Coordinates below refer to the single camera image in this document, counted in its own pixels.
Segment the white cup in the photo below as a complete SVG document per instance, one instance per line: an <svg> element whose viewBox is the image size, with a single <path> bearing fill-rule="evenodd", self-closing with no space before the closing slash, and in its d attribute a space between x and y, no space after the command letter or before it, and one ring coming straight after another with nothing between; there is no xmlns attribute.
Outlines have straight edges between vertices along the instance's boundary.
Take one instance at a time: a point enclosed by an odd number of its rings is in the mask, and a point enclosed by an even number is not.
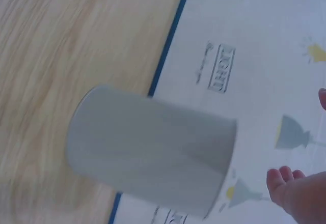
<svg viewBox="0 0 326 224"><path fill-rule="evenodd" d="M235 138L235 120L98 86L74 113L66 153L81 175L206 217L228 172Z"/></svg>

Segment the blue border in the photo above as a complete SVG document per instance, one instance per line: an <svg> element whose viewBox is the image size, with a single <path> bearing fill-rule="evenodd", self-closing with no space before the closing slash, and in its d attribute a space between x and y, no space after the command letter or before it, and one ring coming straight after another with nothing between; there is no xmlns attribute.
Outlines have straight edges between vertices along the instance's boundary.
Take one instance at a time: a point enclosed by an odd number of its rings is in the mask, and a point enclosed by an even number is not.
<svg viewBox="0 0 326 224"><path fill-rule="evenodd" d="M169 52L169 49L170 49L170 46L171 46L171 43L172 43L172 39L173 39L174 33L175 33L176 29L177 29L177 26L178 26L178 23L179 23L179 20L180 20L181 13L182 13L182 10L184 8L185 2L186 2L186 0L180 0L180 4L178 6L177 12L176 12L175 17L173 19L173 22L172 22L172 25L171 25L167 40L165 42L161 57L160 57L160 59L158 61L158 65L157 65L156 71L154 73L154 77L153 77L153 80L152 80L151 87L149 88L149 91L148 91L148 96L149 97L153 97L153 95L154 95L154 92L155 92L155 89L156 89L156 86L157 86L157 83L158 83L158 79L159 79L159 76L161 75L162 68L163 68L165 59L166 59L166 57L168 55L168 52ZM115 220L115 217L116 217L116 214L117 214L117 210L118 210L118 206L119 206L119 203L120 203L121 195L122 195L122 193L120 193L120 192L116 194L116 197L115 197L114 202L113 202L113 208L112 208L109 220L108 220L108 224L114 224L114 220Z"/></svg>

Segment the white mat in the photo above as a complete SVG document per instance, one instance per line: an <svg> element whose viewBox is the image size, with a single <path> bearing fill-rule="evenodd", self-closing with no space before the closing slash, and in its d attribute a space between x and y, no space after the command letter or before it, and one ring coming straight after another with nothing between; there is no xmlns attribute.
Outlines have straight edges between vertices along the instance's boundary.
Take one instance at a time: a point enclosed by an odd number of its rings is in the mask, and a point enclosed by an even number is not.
<svg viewBox="0 0 326 224"><path fill-rule="evenodd" d="M265 177L282 165L326 169L326 147L315 144L326 144L325 36L326 0L187 0L154 99L239 123L227 180L203 222L294 223L269 200ZM114 223L199 222L123 194Z"/></svg>

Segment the light wood surface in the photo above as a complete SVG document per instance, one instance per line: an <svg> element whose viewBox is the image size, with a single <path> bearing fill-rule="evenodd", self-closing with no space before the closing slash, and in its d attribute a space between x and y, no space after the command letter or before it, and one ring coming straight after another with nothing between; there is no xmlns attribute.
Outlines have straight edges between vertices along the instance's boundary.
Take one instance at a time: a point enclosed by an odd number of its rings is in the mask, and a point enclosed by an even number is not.
<svg viewBox="0 0 326 224"><path fill-rule="evenodd" d="M99 83L146 94L179 0L0 0L0 223L106 223L115 193L66 163Z"/></svg>

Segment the printed logo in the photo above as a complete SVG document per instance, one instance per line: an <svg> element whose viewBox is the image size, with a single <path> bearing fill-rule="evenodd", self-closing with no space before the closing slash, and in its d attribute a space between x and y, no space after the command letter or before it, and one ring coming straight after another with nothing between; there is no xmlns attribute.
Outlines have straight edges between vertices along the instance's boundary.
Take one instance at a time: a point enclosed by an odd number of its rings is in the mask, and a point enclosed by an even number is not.
<svg viewBox="0 0 326 224"><path fill-rule="evenodd" d="M216 55L212 75L208 89L219 93L225 93L228 88L235 47L221 44Z"/></svg>

